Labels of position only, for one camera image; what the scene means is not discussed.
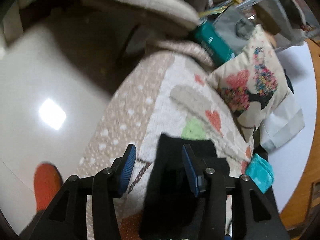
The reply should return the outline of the floral print cushion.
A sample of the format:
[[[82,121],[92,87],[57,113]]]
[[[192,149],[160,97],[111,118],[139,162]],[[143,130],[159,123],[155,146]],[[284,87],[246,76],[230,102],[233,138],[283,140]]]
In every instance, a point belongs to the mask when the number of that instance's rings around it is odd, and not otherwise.
[[[284,70],[259,24],[242,52],[214,70],[207,82],[233,113],[246,141],[289,93]]]

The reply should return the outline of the patchwork heart quilt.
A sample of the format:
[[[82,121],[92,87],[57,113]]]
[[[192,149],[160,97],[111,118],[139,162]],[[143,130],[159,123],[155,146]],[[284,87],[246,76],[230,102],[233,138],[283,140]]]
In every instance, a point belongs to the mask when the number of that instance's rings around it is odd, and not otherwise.
[[[123,239],[138,239],[161,134],[211,141],[232,176],[240,174],[253,151],[253,141],[242,137],[227,105],[206,84],[214,64],[200,45],[155,40],[147,50],[109,102],[77,169],[79,176],[91,176],[120,157],[128,144],[136,146],[128,192],[115,202]]]

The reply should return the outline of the white pillow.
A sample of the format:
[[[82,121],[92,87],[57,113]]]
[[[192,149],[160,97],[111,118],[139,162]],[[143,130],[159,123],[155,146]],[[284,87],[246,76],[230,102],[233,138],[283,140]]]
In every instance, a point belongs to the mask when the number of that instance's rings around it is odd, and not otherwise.
[[[261,122],[260,145],[267,153],[271,153],[289,142],[304,127],[302,108],[289,91],[279,106]]]

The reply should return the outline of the teal box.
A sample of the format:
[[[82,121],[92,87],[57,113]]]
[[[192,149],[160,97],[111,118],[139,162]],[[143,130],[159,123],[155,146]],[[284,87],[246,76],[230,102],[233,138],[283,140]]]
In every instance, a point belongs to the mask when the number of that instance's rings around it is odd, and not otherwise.
[[[212,22],[203,20],[193,31],[195,41],[210,55],[216,66],[221,66],[235,58],[235,53],[230,46],[216,32]]]

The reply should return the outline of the black pants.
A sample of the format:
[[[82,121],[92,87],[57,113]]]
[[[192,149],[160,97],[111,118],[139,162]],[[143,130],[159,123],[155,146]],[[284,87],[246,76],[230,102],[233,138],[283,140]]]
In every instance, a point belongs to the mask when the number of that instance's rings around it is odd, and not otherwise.
[[[191,191],[182,162],[182,147],[189,144],[197,157],[224,175],[230,172],[225,158],[216,154],[211,140],[185,140],[162,133],[149,178],[138,234],[141,239],[197,239],[204,198]]]

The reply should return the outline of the teal fluffy cloth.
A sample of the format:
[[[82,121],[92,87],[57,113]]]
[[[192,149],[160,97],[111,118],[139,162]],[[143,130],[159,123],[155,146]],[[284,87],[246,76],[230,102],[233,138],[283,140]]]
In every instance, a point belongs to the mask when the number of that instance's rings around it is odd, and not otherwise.
[[[265,193],[274,182],[272,165],[257,153],[253,155],[245,174],[255,182],[262,193]]]

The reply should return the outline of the orange knitted slipper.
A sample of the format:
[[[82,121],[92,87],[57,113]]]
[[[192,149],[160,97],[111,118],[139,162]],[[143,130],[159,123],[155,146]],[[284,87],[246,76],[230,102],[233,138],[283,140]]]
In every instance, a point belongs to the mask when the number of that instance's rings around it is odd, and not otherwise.
[[[63,185],[63,179],[55,165],[41,163],[34,174],[36,212],[45,210]]]

